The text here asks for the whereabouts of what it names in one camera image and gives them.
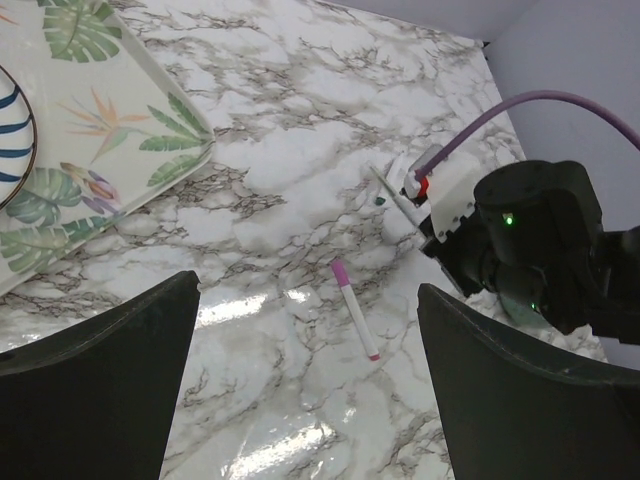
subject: white tray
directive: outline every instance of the white tray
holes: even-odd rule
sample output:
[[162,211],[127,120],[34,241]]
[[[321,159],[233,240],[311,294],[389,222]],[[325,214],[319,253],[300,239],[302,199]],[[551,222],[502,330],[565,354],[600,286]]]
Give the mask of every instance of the white tray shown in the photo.
[[212,129],[102,0],[4,0],[0,65],[29,100],[37,157],[0,212],[0,294],[210,158]]

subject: white wall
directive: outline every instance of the white wall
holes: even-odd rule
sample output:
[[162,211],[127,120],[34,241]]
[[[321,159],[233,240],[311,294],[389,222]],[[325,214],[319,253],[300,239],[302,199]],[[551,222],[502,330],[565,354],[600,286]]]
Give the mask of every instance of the white wall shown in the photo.
[[[485,49],[503,98],[567,90],[640,131],[640,1],[541,0]],[[510,117],[529,159],[586,165],[608,230],[640,224],[640,153],[594,115],[555,102]],[[611,363],[640,369],[640,348],[604,340]]]
[[333,0],[464,37],[493,40],[537,0]]

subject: marker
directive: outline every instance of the marker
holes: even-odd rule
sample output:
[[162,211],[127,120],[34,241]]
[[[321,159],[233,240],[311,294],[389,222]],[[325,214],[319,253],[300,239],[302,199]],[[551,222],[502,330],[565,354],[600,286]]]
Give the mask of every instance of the marker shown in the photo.
[[[389,173],[387,173],[387,183],[389,185],[397,185],[402,184],[402,164],[404,163],[405,156],[404,153],[401,153],[396,157],[393,162],[391,162],[391,168],[389,168]],[[389,192],[386,188],[381,187],[378,196],[376,197],[376,205],[381,206],[387,203],[389,200]]]
[[338,285],[340,285],[340,290],[342,290],[342,295],[347,302],[351,318],[353,318],[353,321],[356,324],[360,340],[362,340],[367,356],[374,362],[376,360],[380,360],[380,352],[378,352],[378,348],[373,341],[369,327],[367,327],[367,323],[364,321],[364,315],[362,315],[362,310],[360,309],[360,305],[356,299],[356,294],[353,293],[353,288],[351,288],[351,282],[349,282],[349,276],[347,275],[344,265],[340,260],[334,260],[331,264],[331,269],[333,270],[333,274],[336,276]]
[[408,200],[406,198],[402,198],[399,193],[396,193],[393,187],[389,185],[389,182],[387,182],[387,179],[384,178],[384,175],[382,175],[382,172],[380,170],[378,170],[373,165],[369,165],[369,168],[371,169],[373,174],[376,176],[376,178],[380,181],[380,183],[382,184],[382,187],[387,191],[387,193],[389,194],[389,197],[391,198],[391,200],[393,200],[393,203],[395,203],[396,206],[400,209],[400,211],[404,214],[404,216],[407,217],[407,220],[409,220],[411,224],[414,227],[416,227],[418,232],[422,234],[422,231],[420,230],[420,222],[418,222],[418,220],[415,219],[415,217],[413,216],[413,212],[409,210],[409,207],[407,207],[405,203],[405,202],[408,202]]

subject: green leaf print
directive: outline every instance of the green leaf print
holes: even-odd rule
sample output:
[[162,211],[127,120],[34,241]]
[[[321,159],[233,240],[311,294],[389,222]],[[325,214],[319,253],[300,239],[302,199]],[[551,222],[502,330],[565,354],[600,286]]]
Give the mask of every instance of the green leaf print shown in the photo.
[[69,243],[75,245],[84,242],[113,225],[113,218],[89,217],[75,222],[65,223],[62,228],[69,236]]
[[171,106],[172,110],[174,112],[176,112],[178,114],[178,116],[184,120],[185,122],[187,122],[189,125],[191,125],[191,127],[196,130],[198,133],[201,134],[205,134],[205,135],[210,135],[211,131],[209,131],[208,129],[206,129],[196,118],[196,116],[193,114],[193,112],[191,110],[189,110],[187,108],[187,106],[182,103],[178,97],[176,97],[175,95],[173,95],[172,93],[169,94],[169,105]]
[[68,236],[62,228],[22,228],[0,232],[0,254],[12,272],[42,272],[66,252]]
[[113,9],[101,0],[38,0],[45,8],[43,30],[51,58],[78,63],[103,62],[120,52],[122,30],[104,21]]
[[60,207],[75,207],[82,191],[71,177],[55,168],[35,168],[24,186],[7,205],[7,215],[22,223],[40,220],[49,227],[60,220]]
[[153,115],[156,120],[163,123],[169,130],[173,130],[174,132],[176,132],[177,134],[183,137],[198,138],[196,135],[194,135],[193,132],[191,132],[191,130],[189,130],[184,125],[176,122],[169,115],[166,115],[162,113],[160,110],[153,108],[151,106],[148,106],[148,108],[149,108],[149,111],[151,112],[151,115]]
[[203,155],[180,155],[158,168],[149,179],[147,187],[167,185],[188,173],[192,168],[200,164],[202,160]]
[[140,150],[153,152],[170,152],[174,150],[186,150],[188,148],[199,147],[207,141],[197,138],[185,138],[163,135],[161,137],[151,137],[140,145]]

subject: white marble surface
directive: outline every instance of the white marble surface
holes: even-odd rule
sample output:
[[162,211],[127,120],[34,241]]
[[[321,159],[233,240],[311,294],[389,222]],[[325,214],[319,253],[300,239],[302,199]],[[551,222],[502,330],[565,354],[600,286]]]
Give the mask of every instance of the white marble surface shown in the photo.
[[[499,95],[469,40],[298,0],[112,4],[215,127],[214,162],[0,300],[0,350],[171,274],[202,281],[167,479],[449,479],[416,322],[451,291],[366,162],[444,144]],[[506,117],[464,147],[521,158]],[[370,362],[329,262],[345,260]],[[470,301],[499,317],[495,301]],[[538,336],[600,357],[588,332]]]

